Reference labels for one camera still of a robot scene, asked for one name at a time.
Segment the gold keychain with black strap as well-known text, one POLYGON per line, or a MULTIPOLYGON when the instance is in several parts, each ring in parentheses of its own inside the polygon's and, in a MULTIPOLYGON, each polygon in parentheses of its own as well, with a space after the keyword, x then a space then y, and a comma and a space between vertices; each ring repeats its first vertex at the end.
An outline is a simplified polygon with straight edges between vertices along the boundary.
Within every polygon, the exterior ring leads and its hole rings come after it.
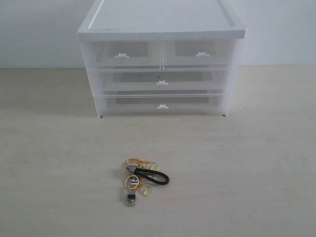
POLYGON ((134 207, 137 204, 137 194, 149 197, 154 193, 153 185, 165 186, 170 178, 160 172, 160 166, 150 160, 130 158, 126 161, 128 176, 124 187, 126 192, 126 206, 134 207))

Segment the white plastic drawer cabinet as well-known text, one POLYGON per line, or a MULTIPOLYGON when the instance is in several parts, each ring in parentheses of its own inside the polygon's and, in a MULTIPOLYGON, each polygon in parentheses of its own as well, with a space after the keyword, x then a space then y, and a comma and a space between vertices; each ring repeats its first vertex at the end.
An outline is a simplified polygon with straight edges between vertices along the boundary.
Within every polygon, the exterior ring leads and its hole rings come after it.
MULTIPOLYGON (((147 97, 222 95, 223 113, 207 114, 226 117, 233 98, 240 54, 247 29, 225 0, 97 0, 78 29, 78 37, 88 80, 94 97, 147 97), (230 62, 207 68, 164 68, 163 43, 178 40, 232 40, 230 62), (89 64, 91 44, 101 41, 160 41, 160 69, 109 70, 89 64), (183 72, 227 71, 222 89, 208 90, 137 90, 96 91, 90 72, 183 72)), ((109 114, 112 115, 186 115, 186 114, 109 114)))

